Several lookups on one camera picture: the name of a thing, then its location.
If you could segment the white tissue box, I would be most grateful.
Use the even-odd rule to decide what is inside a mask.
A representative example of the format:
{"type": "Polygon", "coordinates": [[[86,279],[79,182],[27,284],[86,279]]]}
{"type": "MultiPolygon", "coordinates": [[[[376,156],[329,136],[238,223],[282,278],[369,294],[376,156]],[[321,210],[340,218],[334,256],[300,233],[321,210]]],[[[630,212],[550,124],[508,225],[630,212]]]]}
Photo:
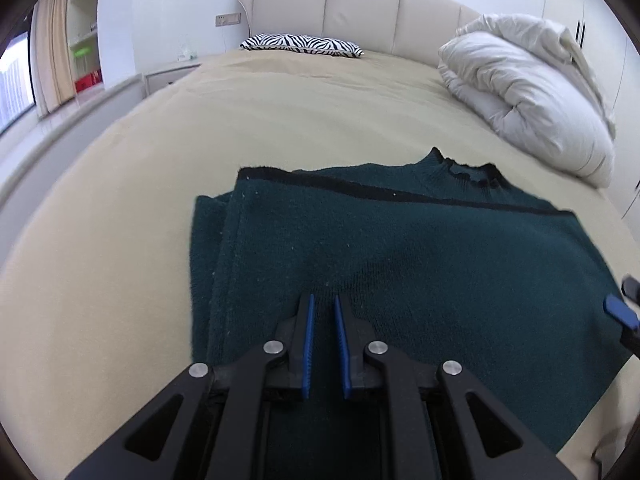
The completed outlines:
{"type": "Polygon", "coordinates": [[[178,55],[179,62],[195,60],[198,54],[188,47],[183,47],[178,55]]]}

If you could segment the white bedside table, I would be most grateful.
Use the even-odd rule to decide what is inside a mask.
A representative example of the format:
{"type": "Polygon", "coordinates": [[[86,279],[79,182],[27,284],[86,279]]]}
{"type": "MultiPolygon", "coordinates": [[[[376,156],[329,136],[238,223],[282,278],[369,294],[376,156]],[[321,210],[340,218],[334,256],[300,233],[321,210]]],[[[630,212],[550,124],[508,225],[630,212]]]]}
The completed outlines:
{"type": "Polygon", "coordinates": [[[200,58],[190,58],[190,60],[176,61],[150,68],[143,74],[146,95],[152,96],[158,90],[171,86],[197,70],[201,64],[200,58]]]}

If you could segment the white folded duvet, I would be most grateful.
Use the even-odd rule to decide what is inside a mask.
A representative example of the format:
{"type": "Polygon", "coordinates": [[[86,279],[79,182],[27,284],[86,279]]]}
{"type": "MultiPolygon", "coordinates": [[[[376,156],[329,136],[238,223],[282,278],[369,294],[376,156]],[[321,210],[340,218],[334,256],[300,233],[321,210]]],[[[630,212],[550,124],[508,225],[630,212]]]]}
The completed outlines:
{"type": "Polygon", "coordinates": [[[438,50],[447,90],[514,148],[607,188],[615,166],[611,102],[564,25],[482,14],[438,50]]]}

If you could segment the red storage box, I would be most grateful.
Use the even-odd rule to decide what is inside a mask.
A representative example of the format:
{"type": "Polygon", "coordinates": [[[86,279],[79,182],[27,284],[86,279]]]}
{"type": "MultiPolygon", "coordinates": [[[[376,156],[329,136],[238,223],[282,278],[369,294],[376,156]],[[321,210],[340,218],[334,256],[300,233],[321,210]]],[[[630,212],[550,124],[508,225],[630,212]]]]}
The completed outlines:
{"type": "Polygon", "coordinates": [[[77,93],[83,92],[100,84],[102,82],[102,73],[100,70],[93,70],[75,80],[75,89],[77,93]]]}

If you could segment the zebra print pillow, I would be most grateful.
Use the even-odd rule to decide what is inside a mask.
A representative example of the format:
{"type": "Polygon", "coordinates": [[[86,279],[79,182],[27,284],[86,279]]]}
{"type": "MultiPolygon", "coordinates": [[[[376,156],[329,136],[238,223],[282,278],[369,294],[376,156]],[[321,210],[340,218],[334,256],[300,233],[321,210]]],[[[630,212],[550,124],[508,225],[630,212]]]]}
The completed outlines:
{"type": "Polygon", "coordinates": [[[247,51],[278,50],[311,55],[361,58],[363,50],[351,41],[296,34],[257,34],[240,43],[247,51]]]}

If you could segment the wall switch panel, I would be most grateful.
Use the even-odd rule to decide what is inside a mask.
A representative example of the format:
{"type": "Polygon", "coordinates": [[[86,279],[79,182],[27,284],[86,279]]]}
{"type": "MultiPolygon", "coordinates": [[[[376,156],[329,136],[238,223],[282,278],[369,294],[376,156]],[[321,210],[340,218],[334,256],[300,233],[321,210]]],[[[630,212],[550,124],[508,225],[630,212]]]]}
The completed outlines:
{"type": "Polygon", "coordinates": [[[242,21],[241,13],[219,14],[215,18],[215,26],[216,27],[234,26],[234,25],[241,24],[241,21],[242,21]]]}

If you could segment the black framed window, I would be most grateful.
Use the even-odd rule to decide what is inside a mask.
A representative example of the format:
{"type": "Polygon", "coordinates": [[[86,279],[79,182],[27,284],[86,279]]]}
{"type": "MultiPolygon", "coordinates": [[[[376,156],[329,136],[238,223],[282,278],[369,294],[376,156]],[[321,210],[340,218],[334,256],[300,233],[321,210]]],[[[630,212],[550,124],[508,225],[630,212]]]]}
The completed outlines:
{"type": "Polygon", "coordinates": [[[29,66],[28,32],[12,39],[0,62],[0,130],[9,128],[34,104],[29,66]]]}

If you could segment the green item on shelf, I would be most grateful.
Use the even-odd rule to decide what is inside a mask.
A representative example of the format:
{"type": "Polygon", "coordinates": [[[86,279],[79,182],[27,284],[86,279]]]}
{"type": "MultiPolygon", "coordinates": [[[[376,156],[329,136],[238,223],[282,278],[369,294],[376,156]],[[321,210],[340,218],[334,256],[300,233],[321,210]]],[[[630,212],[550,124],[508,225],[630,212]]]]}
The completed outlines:
{"type": "Polygon", "coordinates": [[[89,55],[91,52],[92,52],[92,49],[90,47],[83,47],[75,50],[73,52],[73,55],[75,58],[83,58],[84,56],[89,55]]]}

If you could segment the cream padded headboard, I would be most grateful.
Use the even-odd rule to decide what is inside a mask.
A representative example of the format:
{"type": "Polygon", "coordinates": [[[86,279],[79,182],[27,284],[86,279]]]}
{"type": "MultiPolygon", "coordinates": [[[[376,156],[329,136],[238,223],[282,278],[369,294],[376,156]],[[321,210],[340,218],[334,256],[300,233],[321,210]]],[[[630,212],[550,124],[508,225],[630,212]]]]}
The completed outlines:
{"type": "Polygon", "coordinates": [[[433,67],[439,48],[480,16],[454,0],[238,1],[252,35],[337,38],[433,67]]]}

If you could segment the beige curtain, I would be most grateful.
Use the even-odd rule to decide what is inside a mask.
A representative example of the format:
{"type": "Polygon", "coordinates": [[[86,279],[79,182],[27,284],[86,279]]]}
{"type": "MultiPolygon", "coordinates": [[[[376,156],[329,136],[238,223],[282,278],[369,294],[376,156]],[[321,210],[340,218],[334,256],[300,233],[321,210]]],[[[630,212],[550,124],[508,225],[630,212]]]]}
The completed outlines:
{"type": "Polygon", "coordinates": [[[68,0],[38,0],[29,39],[30,76],[39,117],[75,96],[67,43],[68,0]]]}

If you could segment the beige bed with sheet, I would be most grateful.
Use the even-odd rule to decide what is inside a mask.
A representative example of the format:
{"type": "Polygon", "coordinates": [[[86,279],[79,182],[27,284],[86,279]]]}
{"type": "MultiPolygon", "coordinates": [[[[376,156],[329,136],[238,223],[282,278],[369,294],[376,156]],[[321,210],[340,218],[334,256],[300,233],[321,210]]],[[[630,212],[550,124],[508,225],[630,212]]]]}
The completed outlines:
{"type": "Polygon", "coordinates": [[[61,479],[190,360],[194,200],[247,166],[403,165],[432,148],[496,165],[578,215],[616,278],[639,248],[612,203],[500,140],[434,68],[235,51],[83,134],[1,272],[1,422],[39,479],[61,479]]]}

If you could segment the dark green knit sweater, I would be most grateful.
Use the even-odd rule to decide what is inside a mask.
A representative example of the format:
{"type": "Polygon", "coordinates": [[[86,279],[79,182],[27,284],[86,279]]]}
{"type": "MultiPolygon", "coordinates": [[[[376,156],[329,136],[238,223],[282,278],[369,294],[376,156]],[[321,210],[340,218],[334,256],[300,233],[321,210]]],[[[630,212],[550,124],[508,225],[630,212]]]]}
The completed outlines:
{"type": "Polygon", "coordinates": [[[192,353],[230,365],[314,297],[308,396],[266,401],[256,477],[383,479],[383,424],[345,396],[334,300],[416,362],[456,360],[562,452],[629,360],[603,313],[616,276],[574,211],[492,165],[240,170],[195,201],[192,353]]]}

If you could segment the white wall shelf unit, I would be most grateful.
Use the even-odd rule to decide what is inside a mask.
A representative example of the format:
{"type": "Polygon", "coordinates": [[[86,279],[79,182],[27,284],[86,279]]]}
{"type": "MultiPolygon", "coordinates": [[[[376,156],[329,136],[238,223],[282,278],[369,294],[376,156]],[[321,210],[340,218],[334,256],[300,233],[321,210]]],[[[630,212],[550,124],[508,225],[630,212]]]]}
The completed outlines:
{"type": "Polygon", "coordinates": [[[73,82],[93,70],[101,70],[98,45],[98,0],[67,0],[66,37],[73,82]],[[73,52],[90,47],[92,52],[75,58],[73,52]]]}

